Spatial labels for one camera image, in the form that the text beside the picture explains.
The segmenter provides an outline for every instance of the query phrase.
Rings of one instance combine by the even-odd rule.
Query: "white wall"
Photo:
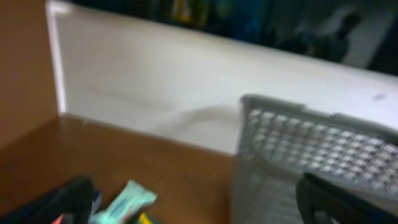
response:
[[[396,77],[105,12],[51,7],[67,113],[228,153],[235,150],[245,93],[398,129]]]

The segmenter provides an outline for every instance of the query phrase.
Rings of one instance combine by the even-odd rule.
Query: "white plastic basket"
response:
[[[398,199],[395,131],[262,96],[242,102],[233,223],[302,223],[295,184],[303,172],[360,195]]]

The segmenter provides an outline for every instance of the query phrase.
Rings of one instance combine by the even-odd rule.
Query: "blurry background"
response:
[[[398,75],[396,1],[74,0],[107,11],[201,30]],[[383,50],[388,46],[392,50]]]

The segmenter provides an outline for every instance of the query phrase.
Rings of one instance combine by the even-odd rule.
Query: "wooden panel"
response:
[[[0,1],[0,147],[57,116],[44,0]]]
[[[232,156],[63,118],[0,152],[0,214],[78,174],[91,176],[107,206],[134,179],[159,198],[161,223],[229,223]]]

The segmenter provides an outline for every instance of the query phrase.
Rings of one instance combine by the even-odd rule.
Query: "person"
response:
[[[340,27],[331,34],[318,36],[313,33],[301,33],[281,43],[278,48],[332,62],[341,62],[349,51],[351,44],[349,35],[360,23],[361,16],[352,12],[343,18]]]
[[[315,56],[332,62],[341,62],[349,51],[351,44],[349,35],[360,23],[361,16],[356,12],[346,15],[339,29],[320,38],[321,44]]]

